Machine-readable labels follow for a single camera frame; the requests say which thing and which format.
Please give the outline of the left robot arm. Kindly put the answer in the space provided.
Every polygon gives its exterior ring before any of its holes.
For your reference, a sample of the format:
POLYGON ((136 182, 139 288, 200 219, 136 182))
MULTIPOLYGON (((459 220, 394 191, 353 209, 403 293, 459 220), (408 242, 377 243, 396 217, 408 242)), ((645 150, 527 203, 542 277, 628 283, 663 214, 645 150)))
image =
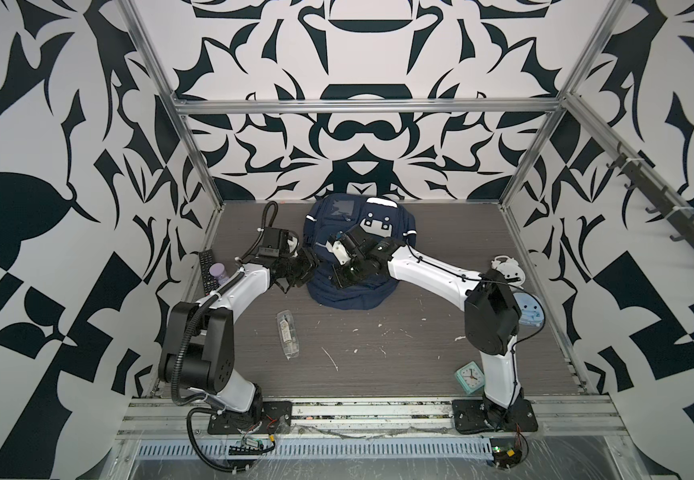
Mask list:
POLYGON ((170 386, 174 404, 202 401, 216 411, 254 418, 261 389, 235 368, 235 323, 260 296, 305 285, 319 260, 290 230, 264 227, 227 281, 169 314, 158 378, 170 386))

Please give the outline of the navy blue student backpack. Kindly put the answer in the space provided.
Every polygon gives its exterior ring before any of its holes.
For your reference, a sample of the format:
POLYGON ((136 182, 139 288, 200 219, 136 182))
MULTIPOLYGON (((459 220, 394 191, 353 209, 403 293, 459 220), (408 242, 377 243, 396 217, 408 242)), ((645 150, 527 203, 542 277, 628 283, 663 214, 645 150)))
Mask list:
POLYGON ((340 310, 370 310, 380 305, 397 288, 398 282, 371 275, 355 285, 339 288, 334 280, 337 258, 327 250, 331 236, 359 225, 374 238, 391 237, 416 245, 416 220, 403 206, 383 197, 332 193, 316 201, 305 217, 303 242, 320 261, 307 284, 316 302, 340 310))

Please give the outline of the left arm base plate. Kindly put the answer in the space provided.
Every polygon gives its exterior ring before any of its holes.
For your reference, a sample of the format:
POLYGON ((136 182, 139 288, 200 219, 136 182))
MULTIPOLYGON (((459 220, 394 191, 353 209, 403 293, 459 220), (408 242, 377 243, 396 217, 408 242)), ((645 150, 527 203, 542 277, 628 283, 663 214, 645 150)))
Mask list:
POLYGON ((227 410, 211 416, 207 432, 210 435, 272 432, 279 424, 288 423, 292 410, 290 401, 263 401, 244 413, 227 410))

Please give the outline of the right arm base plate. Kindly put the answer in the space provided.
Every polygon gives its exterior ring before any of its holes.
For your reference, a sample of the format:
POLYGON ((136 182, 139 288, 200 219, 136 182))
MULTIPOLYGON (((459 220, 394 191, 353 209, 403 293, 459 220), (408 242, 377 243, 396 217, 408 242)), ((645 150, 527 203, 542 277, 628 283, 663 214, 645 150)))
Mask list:
POLYGON ((454 429, 462 435, 539 430, 532 404, 522 397, 509 407, 501 407, 487 399, 457 399, 451 406, 454 429))

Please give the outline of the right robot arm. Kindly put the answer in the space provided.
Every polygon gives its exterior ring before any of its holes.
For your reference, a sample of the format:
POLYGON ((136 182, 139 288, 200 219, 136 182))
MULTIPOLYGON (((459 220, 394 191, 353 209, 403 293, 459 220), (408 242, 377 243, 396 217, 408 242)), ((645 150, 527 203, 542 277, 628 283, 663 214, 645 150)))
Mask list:
POLYGON ((505 416, 521 397, 515 347, 521 310, 504 275, 468 271, 427 256, 404 241, 355 226, 326 243, 336 259, 332 283, 344 289, 375 277, 416 285, 463 312, 464 334, 481 354, 484 404, 505 416))

